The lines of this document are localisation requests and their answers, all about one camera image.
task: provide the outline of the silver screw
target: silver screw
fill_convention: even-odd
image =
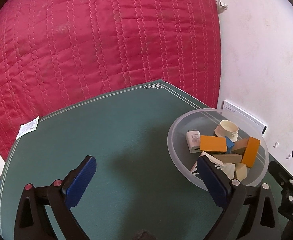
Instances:
[[[234,186],[239,186],[240,185],[240,182],[237,180],[237,179],[233,179],[231,181],[231,183],[234,185]]]
[[[264,189],[269,189],[269,185],[268,185],[267,183],[263,183],[263,184],[262,184],[262,187],[263,187]]]

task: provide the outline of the green tablecloth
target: green tablecloth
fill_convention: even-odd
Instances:
[[[141,229],[161,240],[203,239],[221,213],[208,192],[174,166],[167,133],[203,103],[158,80],[107,93],[43,117],[14,143],[0,182],[0,233],[13,239],[23,187],[63,179],[86,155],[97,172],[72,212],[93,239],[129,240]],[[267,174],[277,205],[280,186]],[[59,239],[65,239],[47,208]],[[286,220],[281,217],[281,226]]]

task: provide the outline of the cream wooden block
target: cream wooden block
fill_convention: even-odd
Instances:
[[[234,163],[224,163],[221,170],[228,176],[229,179],[233,179],[235,167],[236,165]]]
[[[236,153],[214,154],[213,157],[223,163],[240,163],[242,160],[242,156]]]
[[[239,181],[242,181],[246,178],[246,164],[244,163],[236,163],[235,164],[235,172],[234,172],[234,178],[238,179]]]

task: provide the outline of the wooden block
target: wooden block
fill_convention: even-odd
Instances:
[[[236,163],[234,169],[234,178],[242,181],[246,178],[246,165],[244,163]]]
[[[242,159],[242,156],[236,153],[214,154],[213,157],[217,158],[223,163],[240,163]]]
[[[226,152],[227,141],[224,137],[200,136],[200,151],[205,152]]]
[[[248,145],[249,138],[244,138],[242,140],[238,140],[234,143],[232,148],[232,152],[243,155],[245,153],[245,149]]]
[[[251,168],[254,164],[255,158],[259,150],[260,140],[250,137],[248,145],[243,154],[242,163],[246,164],[247,167]]]
[[[227,153],[230,153],[231,149],[234,146],[234,142],[232,142],[227,136],[224,137],[227,143]]]
[[[233,179],[235,167],[236,165],[234,163],[225,163],[221,170],[228,176],[229,179]]]

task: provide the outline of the blue gripper pad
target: blue gripper pad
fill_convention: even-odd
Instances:
[[[207,156],[198,158],[197,170],[215,204],[226,208],[231,193],[230,179],[223,171],[218,170]]]
[[[95,172],[96,160],[91,157],[66,190],[65,205],[68,209],[77,206]]]

